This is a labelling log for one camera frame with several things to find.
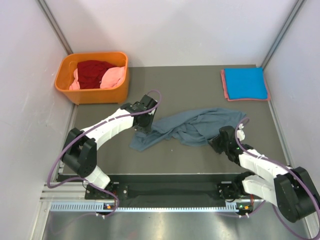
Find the grey-blue t shirt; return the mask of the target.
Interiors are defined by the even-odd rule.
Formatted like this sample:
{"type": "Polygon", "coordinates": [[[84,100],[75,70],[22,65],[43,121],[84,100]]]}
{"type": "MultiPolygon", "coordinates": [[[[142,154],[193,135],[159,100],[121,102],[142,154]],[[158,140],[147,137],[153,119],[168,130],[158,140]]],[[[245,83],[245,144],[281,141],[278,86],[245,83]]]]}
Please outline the grey-blue t shirt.
{"type": "Polygon", "coordinates": [[[153,122],[149,133],[136,132],[129,147],[142,152],[172,138],[186,146],[205,146],[218,136],[220,128],[236,127],[246,116],[243,111],[221,107],[183,111],[153,122]]]}

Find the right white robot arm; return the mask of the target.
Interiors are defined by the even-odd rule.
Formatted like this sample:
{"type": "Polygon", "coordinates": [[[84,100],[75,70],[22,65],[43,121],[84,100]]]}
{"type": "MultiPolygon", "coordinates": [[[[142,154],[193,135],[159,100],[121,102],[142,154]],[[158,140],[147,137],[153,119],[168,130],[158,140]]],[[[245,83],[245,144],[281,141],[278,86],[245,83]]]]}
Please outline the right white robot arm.
{"type": "Polygon", "coordinates": [[[291,223],[320,209],[320,195],[306,169],[271,162],[252,146],[242,144],[244,139],[241,125],[238,129],[224,126],[208,141],[216,153],[224,153],[231,162],[247,170],[230,183],[218,184],[222,198],[236,200],[248,195],[257,196],[273,204],[291,223]]]}

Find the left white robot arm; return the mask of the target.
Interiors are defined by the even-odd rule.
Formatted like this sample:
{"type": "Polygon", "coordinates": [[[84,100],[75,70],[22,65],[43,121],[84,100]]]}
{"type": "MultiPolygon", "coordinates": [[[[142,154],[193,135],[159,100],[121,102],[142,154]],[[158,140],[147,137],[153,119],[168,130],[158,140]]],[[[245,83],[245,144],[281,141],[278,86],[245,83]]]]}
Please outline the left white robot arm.
{"type": "Polygon", "coordinates": [[[109,198],[114,191],[110,178],[98,167],[97,152],[107,141],[119,133],[134,128],[148,133],[154,120],[158,101],[145,94],[140,101],[125,103],[112,115],[95,125],[69,131],[59,158],[78,177],[96,187],[102,198],[109,198]]]}

